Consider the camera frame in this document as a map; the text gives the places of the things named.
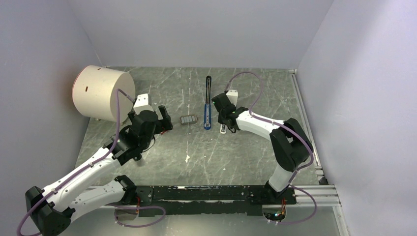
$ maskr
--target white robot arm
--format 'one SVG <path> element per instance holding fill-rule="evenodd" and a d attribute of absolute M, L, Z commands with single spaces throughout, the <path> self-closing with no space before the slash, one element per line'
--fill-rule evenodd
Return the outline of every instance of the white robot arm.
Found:
<path fill-rule="evenodd" d="M 129 204 L 136 196 L 136 185 L 127 176 L 118 176 L 108 184 L 85 191 L 103 174 L 110 173 L 130 159 L 140 160 L 155 134 L 172 130 L 171 118 L 164 106 L 159 106 L 163 119 L 150 106 L 148 94 L 139 95 L 128 117 L 132 122 L 121 129 L 114 149 L 109 153 L 113 136 L 90 159 L 60 180 L 40 189 L 26 192 L 28 211 L 42 198 L 53 193 L 30 215 L 44 236 L 56 236 L 80 216 L 110 203 Z"/>
<path fill-rule="evenodd" d="M 307 160 L 309 153 L 299 139 L 294 138 L 291 133 L 275 124 L 278 123 L 292 129 L 306 141 L 312 150 L 313 146 L 298 121 L 293 118 L 287 121 L 274 120 L 249 112 L 244 107 L 236 108 L 234 105 L 237 100 L 236 94 L 235 90 L 229 90 L 212 99 L 219 112 L 218 122 L 225 124 L 229 129 L 254 133 L 272 143 L 278 165 L 266 186 L 272 188 L 275 195 L 278 196 L 287 188 L 297 167 Z"/>

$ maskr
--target blue screwdriver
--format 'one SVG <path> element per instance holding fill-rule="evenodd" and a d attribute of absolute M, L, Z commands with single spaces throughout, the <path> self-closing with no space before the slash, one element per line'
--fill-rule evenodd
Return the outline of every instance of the blue screwdriver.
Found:
<path fill-rule="evenodd" d="M 211 90 L 211 76 L 208 75 L 206 77 L 206 104 L 204 105 L 204 129 L 207 129 L 207 130 L 211 128 L 210 90 Z"/>

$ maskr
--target white enclosure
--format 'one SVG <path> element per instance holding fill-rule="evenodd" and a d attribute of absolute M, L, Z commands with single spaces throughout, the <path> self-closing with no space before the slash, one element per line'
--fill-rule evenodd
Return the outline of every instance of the white enclosure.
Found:
<path fill-rule="evenodd" d="M 27 189 L 74 167 L 88 122 L 71 99 L 77 74 L 119 65 L 297 69 L 350 234 L 417 235 L 416 9 L 414 0 L 2 0 L 2 234 L 15 234 Z M 320 217 L 289 233 L 308 235 Z M 35 231 L 29 220 L 24 232 Z"/>
<path fill-rule="evenodd" d="M 332 0 L 69 0 L 103 65 L 297 68 Z"/>

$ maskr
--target cable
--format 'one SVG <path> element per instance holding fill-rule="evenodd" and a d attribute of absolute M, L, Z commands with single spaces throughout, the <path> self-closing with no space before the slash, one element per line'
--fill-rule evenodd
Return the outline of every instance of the cable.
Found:
<path fill-rule="evenodd" d="M 231 128 L 227 127 L 227 129 L 228 129 L 228 130 L 230 130 L 230 132 L 231 132 L 232 134 L 236 134 L 236 129 L 235 129 L 235 128 L 232 130 Z"/>
<path fill-rule="evenodd" d="M 122 91 L 121 89 L 117 89 L 114 91 L 115 95 L 116 95 L 116 103 L 117 103 L 117 118 L 116 118 L 116 136 L 115 136 L 115 140 L 113 141 L 112 146 L 110 147 L 109 151 L 104 154 L 102 157 L 98 158 L 97 160 L 93 161 L 92 163 L 95 165 L 97 162 L 100 162 L 102 160 L 104 160 L 110 153 L 112 153 L 112 151 L 115 149 L 116 144 L 117 144 L 117 140 L 119 139 L 119 130 L 120 130 L 120 104 L 119 104 L 119 92 L 121 94 L 123 94 L 124 96 L 127 97 L 127 99 L 129 99 L 132 103 L 134 102 L 134 99 L 132 97 L 130 97 L 129 95 L 127 95 L 124 91 Z M 78 171 L 76 171 L 75 173 L 73 173 L 69 178 L 67 178 L 66 180 L 64 180 L 60 185 L 58 185 L 55 188 L 55 191 L 60 190 L 62 187 L 64 187 L 67 183 L 69 183 L 73 178 L 75 178 L 76 176 L 78 176 L 80 173 L 82 173 L 83 171 L 85 171 L 86 169 L 90 168 L 91 166 L 89 164 L 85 165 L 84 167 L 82 167 L 81 169 L 79 169 Z M 33 213 L 33 211 L 35 211 L 35 209 L 42 204 L 42 202 L 44 202 L 45 200 L 47 200 L 48 198 L 50 198 L 52 195 L 54 194 L 54 192 L 50 192 L 48 194 L 46 194 L 42 199 L 40 199 L 23 217 L 23 219 L 19 222 L 19 225 L 17 226 L 17 230 L 16 230 L 16 234 L 17 236 L 27 236 L 27 235 L 23 235 L 21 230 L 23 227 L 23 224 L 26 222 L 26 220 L 29 218 L 29 216 Z M 29 236 L 38 236 L 41 233 L 36 233 L 33 235 L 29 235 Z"/>
<path fill-rule="evenodd" d="M 288 183 L 291 183 L 292 181 L 293 181 L 293 179 L 296 177 L 296 175 L 297 175 L 297 173 L 298 173 L 298 171 L 300 171 L 301 169 L 303 169 L 303 168 L 306 168 L 306 167 L 308 167 L 308 166 L 310 166 L 311 164 L 313 164 L 313 159 L 314 159 L 314 156 L 313 156 L 313 151 L 311 150 L 311 148 L 310 148 L 310 146 L 307 144 L 307 142 L 300 136 L 300 135 L 298 135 L 295 131 L 293 131 L 292 129 L 290 129 L 290 128 L 288 128 L 288 127 L 286 127 L 286 126 L 284 126 L 284 125 L 282 125 L 282 124 L 279 124 L 279 123 L 277 123 L 277 122 L 275 122 L 275 121 L 273 121 L 273 120 L 269 120 L 269 119 L 266 119 L 266 118 L 262 118 L 262 117 L 259 117 L 259 116 L 257 116 L 257 115 L 255 115 L 255 114 L 252 114 L 252 108 L 253 108 L 253 106 L 258 102 L 258 100 L 259 100 L 259 98 L 261 97 L 261 95 L 262 95 L 262 92 L 264 91 L 264 81 L 261 79 L 261 77 L 259 77 L 257 74 L 255 74 L 255 73 L 253 73 L 253 72 L 251 72 L 251 71 L 243 71 L 243 72 L 240 72 L 240 73 L 238 73 L 238 74 L 236 74 L 236 75 L 234 75 L 230 80 L 229 80 L 229 82 L 227 83 L 227 85 L 226 85 L 226 88 L 224 89 L 224 91 L 225 92 L 227 92 L 228 91 L 228 89 L 229 89 L 229 87 L 230 87 L 230 85 L 231 85 L 231 83 L 232 83 L 232 81 L 233 81 L 233 79 L 234 78 L 236 78 L 238 75 L 241 75 L 241 74 L 251 74 L 251 75 L 254 75 L 256 78 L 258 78 L 258 80 L 259 80 L 259 83 L 260 83 L 260 87 L 261 87 L 261 90 L 260 90 L 260 92 L 259 92 L 259 95 L 258 95 L 258 97 L 255 99 L 255 101 L 252 103 L 252 105 L 249 107 L 249 114 L 253 117 L 253 118 L 255 118 L 255 119 L 258 119 L 258 120 L 261 120 L 261 121 L 264 121 L 264 122 L 267 122 L 267 123 L 271 123 L 272 125 L 278 125 L 279 127 L 281 127 L 281 128 L 283 128 L 283 129 L 285 129 L 285 130 L 287 130 L 288 132 L 290 132 L 292 135 L 294 135 L 297 139 L 299 139 L 300 140 L 300 142 L 305 146 L 305 148 L 307 149 L 307 151 L 308 151 L 308 154 L 310 155 L 310 161 L 307 163 L 307 164 L 305 164 L 305 165 L 303 165 L 303 166 L 300 166 L 300 167 L 298 167 L 297 169 L 296 169 L 296 171 L 294 171 L 294 173 L 293 173 L 293 175 L 291 176 L 291 178 L 290 178 L 290 180 L 288 181 Z M 297 187 L 294 187 L 293 185 L 290 185 L 291 187 L 293 187 L 294 189 L 297 189 L 297 190 L 299 190 L 299 191 L 301 191 L 301 192 L 303 192 L 303 193 L 305 193 L 307 196 L 309 196 L 310 198 L 311 198 L 311 200 L 313 200 L 313 203 L 314 203 L 314 210 L 313 210 L 313 213 L 310 215 L 310 216 L 308 216 L 308 217 L 306 217 L 305 219 L 302 219 L 302 220 L 298 220 L 298 221 L 293 221 L 293 222 L 280 222 L 280 223 L 278 223 L 278 224 L 283 224 L 283 225 L 291 225 L 291 224 L 298 224 L 298 223 L 301 223 L 301 222 L 304 222 L 304 221 L 306 221 L 306 220 L 309 220 L 310 218 L 312 218 L 315 214 L 316 214 L 316 212 L 317 212 L 317 204 L 316 204 L 316 201 L 314 200 L 314 198 L 313 198 L 313 196 L 312 195 L 310 195 L 309 193 L 307 193 L 306 191 L 304 191 L 303 189 L 301 189 L 301 188 L 297 188 Z"/>
<path fill-rule="evenodd" d="M 142 151 L 142 153 L 144 153 L 144 152 L 148 151 L 149 149 L 151 149 L 151 148 L 153 147 L 153 145 L 155 145 L 155 142 L 156 142 L 155 136 L 154 136 L 152 139 L 153 139 L 153 144 L 152 144 L 152 146 L 150 146 L 150 147 L 149 147 L 149 148 L 147 148 L 146 150 Z"/>
<path fill-rule="evenodd" d="M 163 128 L 163 131 L 160 133 L 160 135 L 165 134 L 166 132 L 168 132 L 169 130 L 165 130 L 165 128 Z"/>
<path fill-rule="evenodd" d="M 136 196 L 136 199 L 138 200 L 138 203 L 136 204 L 136 207 L 139 207 L 139 204 L 141 203 L 141 199 L 138 196 Z"/>
<path fill-rule="evenodd" d="M 161 206 L 132 207 L 132 206 L 118 206 L 118 205 L 115 205 L 115 204 L 108 204 L 108 206 L 113 206 L 113 207 L 117 207 L 117 208 L 125 209 L 125 210 L 160 209 L 163 212 L 162 216 L 159 219 L 157 219 L 154 222 L 152 222 L 152 223 L 145 224 L 145 225 L 126 225 L 126 224 L 118 221 L 117 215 L 116 215 L 116 211 L 115 211 L 115 223 L 118 224 L 118 225 L 124 226 L 124 227 L 128 227 L 128 228 L 144 228 L 144 227 L 148 227 L 148 226 L 154 225 L 154 224 L 158 223 L 159 221 L 163 220 L 165 218 L 166 214 L 167 214 L 165 208 L 163 208 Z"/>

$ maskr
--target work table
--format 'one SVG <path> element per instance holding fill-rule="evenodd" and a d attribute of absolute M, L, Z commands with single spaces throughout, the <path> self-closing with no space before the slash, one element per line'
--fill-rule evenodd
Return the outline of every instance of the work table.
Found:
<path fill-rule="evenodd" d="M 173 130 L 156 135 L 154 146 L 140 161 L 130 160 L 95 183 L 104 185 L 127 175 L 136 185 L 265 184 L 277 165 L 269 141 L 249 132 L 220 134 L 218 113 L 212 106 L 212 128 L 203 128 L 206 76 L 212 77 L 211 96 L 224 91 L 230 78 L 244 68 L 110 67 L 133 77 L 136 95 L 149 93 L 152 106 L 165 105 Z M 264 80 L 264 91 L 253 112 L 273 119 L 297 119 L 305 129 L 296 87 L 288 70 L 250 69 Z M 260 92 L 256 77 L 243 74 L 230 89 L 239 93 L 237 106 L 249 107 Z M 179 118 L 197 115 L 195 124 Z M 115 133 L 116 124 L 90 119 L 76 167 L 89 159 Z M 318 184 L 314 165 L 300 171 L 294 184 Z"/>

